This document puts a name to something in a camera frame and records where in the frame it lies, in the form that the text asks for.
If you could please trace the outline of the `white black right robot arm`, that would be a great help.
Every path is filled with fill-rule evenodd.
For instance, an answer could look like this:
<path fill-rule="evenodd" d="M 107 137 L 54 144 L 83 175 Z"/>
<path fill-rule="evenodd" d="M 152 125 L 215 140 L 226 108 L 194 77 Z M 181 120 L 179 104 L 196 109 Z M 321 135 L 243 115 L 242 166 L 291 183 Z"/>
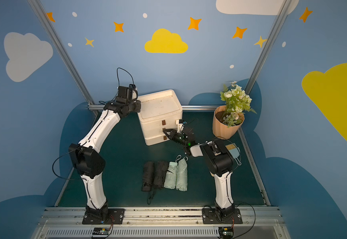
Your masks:
<path fill-rule="evenodd" d="M 213 175 L 216 188 L 215 216 L 219 221 L 229 219 L 235 212 L 231 192 L 231 176 L 234 157 L 220 138 L 204 143 L 196 143 L 191 129 L 163 129 L 165 136 L 181 145 L 185 155 L 203 157 L 208 170 Z"/>

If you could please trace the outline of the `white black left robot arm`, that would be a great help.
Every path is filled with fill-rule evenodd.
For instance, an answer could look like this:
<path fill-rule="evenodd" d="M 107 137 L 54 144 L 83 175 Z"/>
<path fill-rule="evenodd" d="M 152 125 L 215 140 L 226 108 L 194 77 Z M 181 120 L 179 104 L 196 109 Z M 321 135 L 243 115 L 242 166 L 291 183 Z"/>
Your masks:
<path fill-rule="evenodd" d="M 77 144 L 69 146 L 69 155 L 77 173 L 83 181 L 87 203 L 82 223 L 84 225 L 108 224 L 110 213 L 103 188 L 103 172 L 106 160 L 100 154 L 102 146 L 113 128 L 130 113 L 139 113 L 141 102 L 135 84 L 119 86 L 114 100 L 107 102 L 102 113 Z"/>

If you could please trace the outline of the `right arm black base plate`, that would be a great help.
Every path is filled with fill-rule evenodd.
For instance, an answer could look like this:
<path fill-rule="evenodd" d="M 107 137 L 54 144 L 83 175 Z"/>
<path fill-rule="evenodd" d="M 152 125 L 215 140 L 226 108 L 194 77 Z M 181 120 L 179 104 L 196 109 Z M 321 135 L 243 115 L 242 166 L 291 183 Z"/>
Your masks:
<path fill-rule="evenodd" d="M 204 224 L 243 224 L 242 215 L 238 208 L 234 208 L 232 213 L 225 215 L 215 208 L 205 206 L 202 208 L 201 213 Z"/>

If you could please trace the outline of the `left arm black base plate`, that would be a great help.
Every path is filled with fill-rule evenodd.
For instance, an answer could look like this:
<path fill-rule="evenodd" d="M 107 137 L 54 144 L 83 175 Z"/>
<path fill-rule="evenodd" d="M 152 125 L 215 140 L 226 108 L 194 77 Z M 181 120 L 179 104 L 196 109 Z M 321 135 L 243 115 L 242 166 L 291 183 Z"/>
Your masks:
<path fill-rule="evenodd" d="M 124 219 L 125 209 L 107 208 L 107 210 L 89 209 L 82 220 L 83 225 L 121 225 Z"/>

